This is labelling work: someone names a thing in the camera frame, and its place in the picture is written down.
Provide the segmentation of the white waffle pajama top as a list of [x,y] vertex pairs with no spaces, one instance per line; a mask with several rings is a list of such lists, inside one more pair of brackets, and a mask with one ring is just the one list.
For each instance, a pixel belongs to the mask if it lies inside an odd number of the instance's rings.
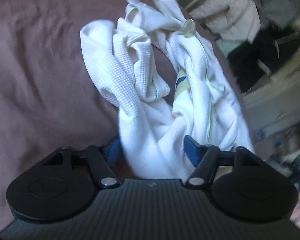
[[80,31],[87,72],[119,110],[119,135],[132,172],[186,180],[194,165],[183,139],[229,151],[253,149],[239,100],[212,44],[175,0],[127,0],[125,16]]

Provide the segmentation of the mauve bed sheet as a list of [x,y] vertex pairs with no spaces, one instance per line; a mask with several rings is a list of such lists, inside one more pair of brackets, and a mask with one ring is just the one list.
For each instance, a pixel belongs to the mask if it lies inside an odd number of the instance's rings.
[[[153,0],[141,0],[152,5]],[[104,145],[117,109],[82,59],[80,29],[125,15],[126,0],[0,0],[0,231],[8,185],[60,147]]]

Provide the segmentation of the hanging black garment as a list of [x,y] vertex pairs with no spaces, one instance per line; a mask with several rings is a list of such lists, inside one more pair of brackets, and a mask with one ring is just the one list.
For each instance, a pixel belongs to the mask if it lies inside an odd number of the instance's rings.
[[259,31],[253,43],[244,42],[227,56],[241,92],[251,89],[265,71],[273,74],[300,48],[300,29],[269,27]]

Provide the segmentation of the hanging white quilted jacket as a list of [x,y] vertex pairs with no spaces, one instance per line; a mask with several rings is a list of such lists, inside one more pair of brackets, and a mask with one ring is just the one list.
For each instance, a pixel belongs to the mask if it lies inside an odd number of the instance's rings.
[[261,27],[252,0],[202,0],[190,15],[228,41],[252,43]]

